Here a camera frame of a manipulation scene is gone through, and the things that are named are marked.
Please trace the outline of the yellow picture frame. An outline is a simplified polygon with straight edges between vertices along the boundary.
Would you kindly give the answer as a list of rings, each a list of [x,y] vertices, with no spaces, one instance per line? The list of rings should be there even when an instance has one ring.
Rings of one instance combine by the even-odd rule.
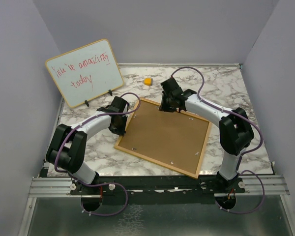
[[[115,149],[197,179],[211,122],[189,112],[162,112],[159,106],[141,98]]]

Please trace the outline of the small whiteboard yellow rim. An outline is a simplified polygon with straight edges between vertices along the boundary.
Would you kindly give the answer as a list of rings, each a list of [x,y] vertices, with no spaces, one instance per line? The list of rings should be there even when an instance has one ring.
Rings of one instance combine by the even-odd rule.
[[[45,65],[70,108],[78,107],[124,84],[107,39],[51,58]]]

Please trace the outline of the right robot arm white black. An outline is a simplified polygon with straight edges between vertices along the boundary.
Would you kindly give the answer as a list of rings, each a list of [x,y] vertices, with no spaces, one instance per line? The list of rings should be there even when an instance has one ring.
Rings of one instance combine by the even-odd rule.
[[[164,112],[187,111],[197,114],[219,128],[220,144],[224,150],[222,165],[218,171],[216,187],[221,192],[228,192],[234,186],[233,179],[238,176],[240,155],[246,150],[254,132],[242,108],[235,110],[208,104],[191,89],[185,91],[177,81],[170,77],[161,83],[162,101],[159,107]]]

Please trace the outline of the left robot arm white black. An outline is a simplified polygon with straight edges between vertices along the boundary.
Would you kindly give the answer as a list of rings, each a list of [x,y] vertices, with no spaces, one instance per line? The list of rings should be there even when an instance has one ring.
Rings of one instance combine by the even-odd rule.
[[[82,181],[86,193],[95,193],[99,187],[99,174],[84,161],[87,141],[104,129],[124,136],[127,115],[121,113],[127,112],[128,108],[129,103],[116,96],[110,105],[97,109],[91,116],[92,120],[86,119],[81,124],[71,126],[58,125],[47,150],[46,161],[57,163],[57,168]]]

